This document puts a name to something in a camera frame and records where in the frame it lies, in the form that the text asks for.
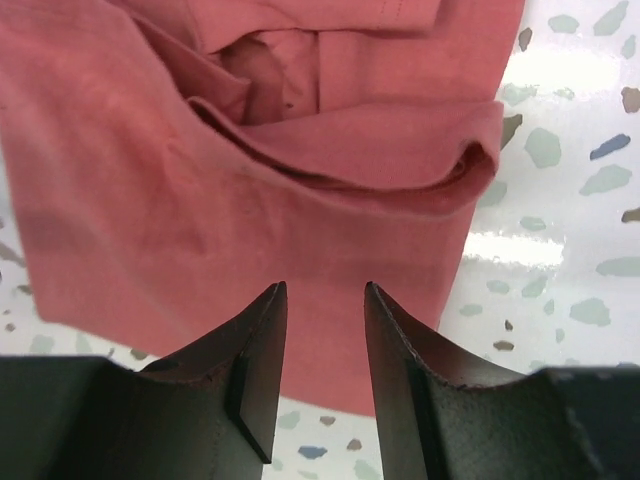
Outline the salmon pink t-shirt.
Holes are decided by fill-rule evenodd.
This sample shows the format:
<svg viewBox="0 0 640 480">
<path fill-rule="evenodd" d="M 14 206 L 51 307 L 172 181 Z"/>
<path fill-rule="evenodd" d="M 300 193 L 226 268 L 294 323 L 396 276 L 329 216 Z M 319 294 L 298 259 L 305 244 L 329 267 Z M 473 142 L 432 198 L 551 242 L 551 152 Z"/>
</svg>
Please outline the salmon pink t-shirt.
<svg viewBox="0 0 640 480">
<path fill-rule="evenodd" d="M 5 1 L 39 315 L 164 355 L 288 286 L 282 393 L 369 415 L 363 292 L 439 323 L 520 1 Z"/>
</svg>

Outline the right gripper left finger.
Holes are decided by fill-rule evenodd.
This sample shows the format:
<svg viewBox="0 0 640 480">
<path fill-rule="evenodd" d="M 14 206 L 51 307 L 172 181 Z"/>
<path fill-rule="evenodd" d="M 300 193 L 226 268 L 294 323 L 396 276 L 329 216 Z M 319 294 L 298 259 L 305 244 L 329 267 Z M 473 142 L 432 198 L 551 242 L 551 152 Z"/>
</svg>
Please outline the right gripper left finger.
<svg viewBox="0 0 640 480">
<path fill-rule="evenodd" d="M 1 360 L 5 479 L 258 479 L 272 460 L 287 329 L 275 283 L 133 371 L 99 356 Z"/>
</svg>

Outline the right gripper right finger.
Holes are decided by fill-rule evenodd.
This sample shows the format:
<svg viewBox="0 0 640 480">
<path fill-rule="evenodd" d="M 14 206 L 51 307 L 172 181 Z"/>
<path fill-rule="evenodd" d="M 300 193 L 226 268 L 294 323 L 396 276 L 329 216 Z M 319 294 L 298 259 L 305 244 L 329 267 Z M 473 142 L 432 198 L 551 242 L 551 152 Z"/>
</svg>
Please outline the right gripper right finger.
<svg viewBox="0 0 640 480">
<path fill-rule="evenodd" d="M 365 288 L 367 352 L 388 479 L 635 479 L 639 370 L 476 356 Z"/>
</svg>

